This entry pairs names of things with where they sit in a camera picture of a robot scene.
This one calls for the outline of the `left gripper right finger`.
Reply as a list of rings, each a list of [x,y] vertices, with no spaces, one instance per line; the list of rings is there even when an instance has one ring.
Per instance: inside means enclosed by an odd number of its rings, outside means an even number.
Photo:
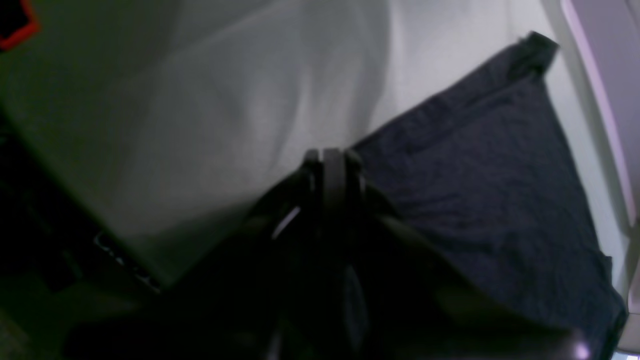
[[[358,156],[324,150],[324,212],[350,227],[343,248],[382,326],[454,331],[541,331],[544,326],[494,300],[406,224],[368,183]]]

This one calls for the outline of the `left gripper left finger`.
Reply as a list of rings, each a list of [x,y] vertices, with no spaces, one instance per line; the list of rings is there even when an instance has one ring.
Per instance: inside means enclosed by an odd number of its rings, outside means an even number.
[[[270,187],[250,209],[250,255],[256,261],[304,261],[322,235],[325,163],[317,148]]]

